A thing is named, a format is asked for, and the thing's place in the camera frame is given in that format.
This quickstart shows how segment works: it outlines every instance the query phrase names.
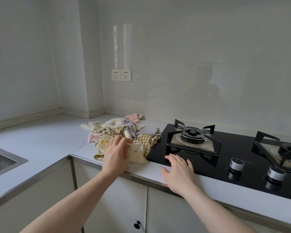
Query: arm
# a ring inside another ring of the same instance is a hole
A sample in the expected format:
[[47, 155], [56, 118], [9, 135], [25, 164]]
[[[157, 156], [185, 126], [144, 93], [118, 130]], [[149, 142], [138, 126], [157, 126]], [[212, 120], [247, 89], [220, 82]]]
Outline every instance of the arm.
[[127, 143], [131, 142], [123, 136], [112, 138], [105, 148], [101, 172], [48, 209], [21, 233], [79, 232], [104, 192], [126, 170], [129, 163]]
[[209, 233], [256, 233], [251, 227], [209, 198], [197, 186], [192, 163], [178, 155], [165, 156], [171, 163], [171, 171], [162, 167], [161, 172], [168, 187], [181, 195], [193, 208]]

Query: pink fabric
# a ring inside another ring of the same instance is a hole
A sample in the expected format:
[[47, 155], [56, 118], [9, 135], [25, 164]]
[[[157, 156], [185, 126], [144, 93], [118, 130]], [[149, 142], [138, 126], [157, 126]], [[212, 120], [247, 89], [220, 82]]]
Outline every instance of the pink fabric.
[[101, 132], [99, 132], [99, 133], [91, 133], [91, 134], [89, 134], [89, 135], [88, 135], [87, 142], [88, 142], [88, 143], [96, 142], [96, 141], [99, 139], [100, 135], [101, 135]]
[[142, 117], [142, 114], [130, 114], [124, 117], [124, 119], [129, 119], [133, 121], [134, 123], [140, 123], [140, 119]]

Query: gas stove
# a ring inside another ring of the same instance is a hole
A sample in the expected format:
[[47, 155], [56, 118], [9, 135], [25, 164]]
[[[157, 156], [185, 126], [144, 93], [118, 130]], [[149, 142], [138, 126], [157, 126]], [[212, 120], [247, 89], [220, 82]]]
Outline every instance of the gas stove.
[[266, 133], [250, 137], [175, 120], [167, 124], [147, 160], [170, 166], [164, 158], [170, 153], [189, 159], [196, 174], [291, 199], [291, 143]]

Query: cloth pile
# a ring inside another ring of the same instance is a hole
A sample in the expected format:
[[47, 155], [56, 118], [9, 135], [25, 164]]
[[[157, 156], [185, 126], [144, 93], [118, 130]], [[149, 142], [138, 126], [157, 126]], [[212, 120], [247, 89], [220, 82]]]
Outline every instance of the cloth pile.
[[[140, 123], [142, 115], [132, 114], [125, 117], [130, 117], [137, 123]], [[147, 162], [145, 157], [160, 139], [159, 128], [153, 130], [142, 129], [145, 127], [144, 125], [139, 125], [125, 117], [111, 119], [106, 123], [97, 121], [81, 124], [83, 128], [93, 132], [89, 134], [88, 142], [95, 142], [97, 148], [96, 154], [94, 155], [95, 160], [103, 161], [105, 146], [112, 137], [124, 135], [133, 140], [133, 143], [129, 144], [129, 160], [135, 163]]]

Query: stainless steel sink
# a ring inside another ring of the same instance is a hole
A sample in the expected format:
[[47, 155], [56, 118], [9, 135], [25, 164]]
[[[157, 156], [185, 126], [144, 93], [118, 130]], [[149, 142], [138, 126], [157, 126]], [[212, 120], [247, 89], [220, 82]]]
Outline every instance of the stainless steel sink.
[[27, 159], [0, 149], [0, 175], [27, 161]]

